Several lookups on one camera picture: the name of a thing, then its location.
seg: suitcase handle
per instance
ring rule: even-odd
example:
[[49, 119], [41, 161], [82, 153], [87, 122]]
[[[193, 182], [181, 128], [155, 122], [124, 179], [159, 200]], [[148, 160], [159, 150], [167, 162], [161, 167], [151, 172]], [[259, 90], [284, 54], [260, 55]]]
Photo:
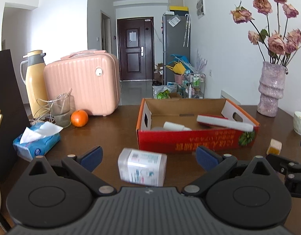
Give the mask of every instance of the suitcase handle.
[[83, 50], [83, 51], [72, 53], [68, 56], [64, 56], [60, 60], [68, 59], [74, 56], [87, 56], [87, 55], [103, 54], [103, 53], [106, 53], [106, 50]]

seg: blue tissue package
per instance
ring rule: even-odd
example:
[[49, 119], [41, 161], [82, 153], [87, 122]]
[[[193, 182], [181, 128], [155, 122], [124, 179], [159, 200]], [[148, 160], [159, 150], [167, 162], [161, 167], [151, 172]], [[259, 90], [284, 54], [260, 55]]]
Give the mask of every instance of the blue tissue package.
[[[43, 123], [36, 123], [30, 129], [35, 131], [40, 128]], [[22, 134], [13, 141], [14, 149], [17, 151], [18, 156], [30, 162], [37, 155], [45, 155], [59, 140], [60, 134], [57, 133], [43, 139], [39, 139], [30, 143], [20, 144]]]

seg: pink ceramic vase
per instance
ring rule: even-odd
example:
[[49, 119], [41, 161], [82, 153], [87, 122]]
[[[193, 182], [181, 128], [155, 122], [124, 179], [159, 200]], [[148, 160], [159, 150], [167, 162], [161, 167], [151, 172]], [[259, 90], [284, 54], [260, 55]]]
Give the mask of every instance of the pink ceramic vase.
[[263, 62], [258, 91], [261, 93], [257, 111], [267, 117], [275, 117], [278, 101], [283, 98], [286, 68], [279, 64]]

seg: brown tabletop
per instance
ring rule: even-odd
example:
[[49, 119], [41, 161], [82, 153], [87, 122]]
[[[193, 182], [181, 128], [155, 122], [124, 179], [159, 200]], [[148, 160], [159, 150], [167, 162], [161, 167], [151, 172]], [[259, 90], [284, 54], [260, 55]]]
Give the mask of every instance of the brown tabletop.
[[[278, 111], [276, 118], [268, 118], [256, 112], [256, 106], [242, 106], [259, 123], [261, 128], [253, 147], [244, 147], [226, 151], [239, 160], [250, 160], [255, 155], [265, 155], [271, 138], [282, 142], [281, 155], [301, 163], [301, 136], [293, 130], [293, 118], [283, 110]], [[94, 174], [113, 185], [116, 189], [132, 186], [120, 180], [117, 160], [124, 147], [138, 148], [136, 122], [139, 106], [119, 106], [107, 117], [90, 117], [82, 128], [69, 126], [62, 130], [61, 141], [46, 154], [48, 160], [61, 159], [68, 154], [81, 155], [95, 145], [102, 146], [104, 158], [94, 170]], [[11, 224], [5, 201], [8, 192], [27, 167], [28, 162], [19, 159], [12, 169], [9, 178], [0, 185], [2, 194], [2, 213]], [[167, 171], [164, 186], [176, 186], [179, 190], [204, 173], [192, 154], [168, 155]], [[292, 198], [293, 206], [286, 221], [286, 228], [296, 235], [301, 235], [301, 199]]]

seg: refrigerator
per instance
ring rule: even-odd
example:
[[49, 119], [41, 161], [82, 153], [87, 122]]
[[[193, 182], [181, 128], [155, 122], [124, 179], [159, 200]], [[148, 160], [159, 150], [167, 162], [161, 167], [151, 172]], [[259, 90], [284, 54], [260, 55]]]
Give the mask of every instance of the refrigerator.
[[163, 15], [163, 84], [166, 85], [167, 82], [175, 82], [174, 74], [170, 69], [166, 68], [166, 65], [171, 62], [174, 57], [172, 54], [183, 55], [186, 56], [190, 61], [190, 41], [189, 46], [187, 46], [187, 39], [185, 42], [185, 46], [183, 47], [184, 42], [184, 34], [185, 34], [185, 25], [187, 17], [180, 16], [181, 21], [176, 25], [172, 26], [169, 23], [169, 19], [174, 17], [173, 15]]

